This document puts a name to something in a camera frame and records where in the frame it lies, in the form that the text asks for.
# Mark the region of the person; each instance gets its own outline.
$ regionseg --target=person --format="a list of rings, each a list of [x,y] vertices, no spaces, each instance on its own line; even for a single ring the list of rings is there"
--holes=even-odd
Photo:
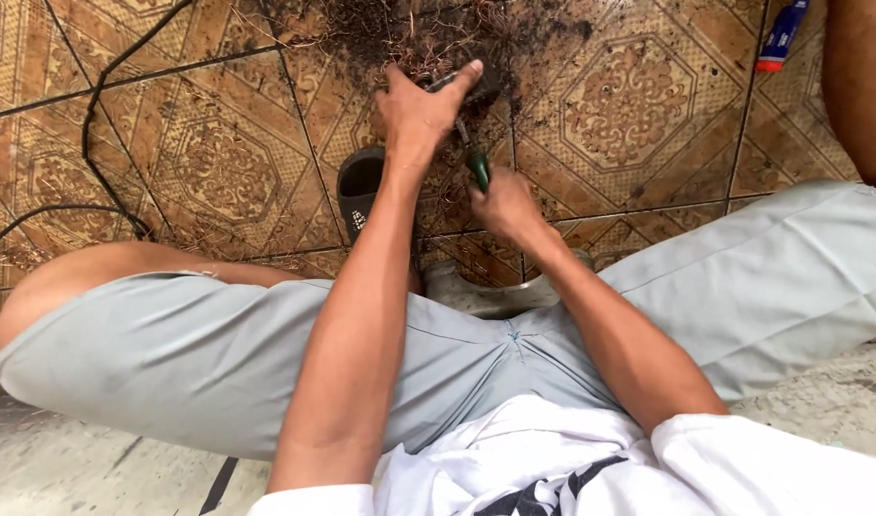
[[[876,336],[876,0],[831,0],[824,56],[866,184],[800,183],[596,275],[496,167],[475,214],[562,298],[507,321],[408,292],[417,193],[480,68],[436,94],[387,71],[382,176],[335,282],[143,242],[74,252],[2,310],[3,387],[271,459],[253,516],[876,514],[876,457],[726,409]]]

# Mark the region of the black electrical cable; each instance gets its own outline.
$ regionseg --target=black electrical cable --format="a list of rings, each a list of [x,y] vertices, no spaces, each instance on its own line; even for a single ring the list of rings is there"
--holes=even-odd
[[[103,174],[100,173],[100,169],[97,168],[97,165],[94,163],[94,160],[91,159],[89,148],[90,143],[87,141],[88,135],[90,134],[90,125],[91,121],[94,119],[94,114],[97,108],[97,101],[100,100],[100,92],[103,91],[103,86],[107,82],[107,77],[112,73],[119,65],[122,65],[123,61],[129,58],[130,55],[135,53],[138,49],[143,47],[145,43],[151,40],[155,34],[158,33],[161,29],[164,28],[173,17],[176,16],[184,7],[192,4],[194,0],[180,0],[179,4],[171,7],[166,13],[163,14],[161,19],[151,27],[151,30],[146,32],[141,38],[132,43],[130,47],[125,49],[125,51],[118,56],[116,56],[112,61],[107,64],[107,67],[103,69],[100,73],[100,76],[97,77],[97,84],[94,85],[94,88],[91,90],[91,101],[87,105],[87,115],[85,116],[85,121],[81,125],[81,156],[84,158],[85,163],[87,163],[88,168],[90,168],[91,172],[94,174],[94,177],[97,181],[100,182],[100,185],[107,191],[109,198],[113,201],[115,206],[109,205],[96,205],[96,204],[56,204],[56,205],[43,205],[36,209],[31,209],[27,213],[17,217],[13,222],[8,224],[8,227],[2,229],[0,231],[0,240],[5,238],[10,231],[17,228],[21,222],[27,220],[30,217],[34,217],[46,211],[52,211],[54,209],[99,209],[103,211],[112,211],[114,213],[118,213],[123,216],[129,224],[132,226],[132,231],[135,233],[135,238],[139,240],[144,240],[147,238],[148,240],[154,240],[153,235],[151,235],[151,228],[148,227],[148,224],[145,223],[141,218],[136,217],[129,213],[126,209],[125,205],[122,204],[122,201],[119,200],[119,196],[116,195],[116,190],[110,185]]]

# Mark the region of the forearm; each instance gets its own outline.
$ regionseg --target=forearm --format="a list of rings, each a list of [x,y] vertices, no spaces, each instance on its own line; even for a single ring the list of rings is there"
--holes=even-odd
[[[361,236],[307,340],[279,435],[269,491],[367,483],[380,455],[403,358],[409,241],[428,160],[387,153]],[[340,464],[334,472],[333,463]]]
[[[521,248],[550,278],[601,377],[646,434],[677,414],[726,414],[693,359],[542,225]]]

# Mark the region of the right hand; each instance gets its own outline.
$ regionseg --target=right hand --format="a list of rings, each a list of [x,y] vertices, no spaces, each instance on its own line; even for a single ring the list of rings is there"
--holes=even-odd
[[[538,233],[555,231],[543,219],[533,200],[530,182],[523,174],[503,166],[489,169],[487,193],[474,184],[469,186],[473,212],[483,227],[497,237],[511,240],[521,250]]]

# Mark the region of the light gray pants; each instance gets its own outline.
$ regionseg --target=light gray pants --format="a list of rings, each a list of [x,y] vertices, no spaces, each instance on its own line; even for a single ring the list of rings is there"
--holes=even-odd
[[[876,336],[876,190],[801,183],[600,276],[732,403]],[[173,272],[114,281],[8,345],[0,382],[79,419],[269,460],[330,285]],[[563,306],[492,322],[410,296],[385,449],[402,441],[418,451],[525,393],[619,409]]]

